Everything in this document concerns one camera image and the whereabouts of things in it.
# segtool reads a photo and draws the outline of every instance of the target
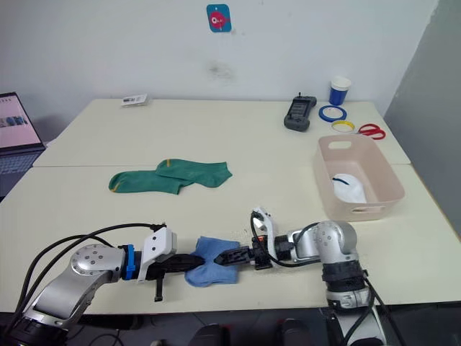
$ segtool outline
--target black electronic device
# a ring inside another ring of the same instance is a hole
[[[293,99],[290,109],[285,115],[283,120],[285,127],[300,132],[306,131],[310,124],[309,112],[316,104],[317,99],[314,96],[301,96],[299,93]]]

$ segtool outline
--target yellow tape roll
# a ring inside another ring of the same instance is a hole
[[[355,125],[347,120],[337,120],[331,123],[331,128],[342,133],[349,133],[355,130]]]

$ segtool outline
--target wall stain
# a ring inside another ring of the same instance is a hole
[[[216,80],[233,81],[235,79],[234,71],[227,63],[211,61],[207,70],[209,75]]]

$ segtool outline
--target laptop keyboard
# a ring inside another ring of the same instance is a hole
[[[0,157],[0,174],[26,172],[40,154]]]

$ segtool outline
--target sticker on wall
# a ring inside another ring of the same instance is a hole
[[[228,5],[208,5],[207,15],[211,31],[230,32],[232,30],[231,13]]]

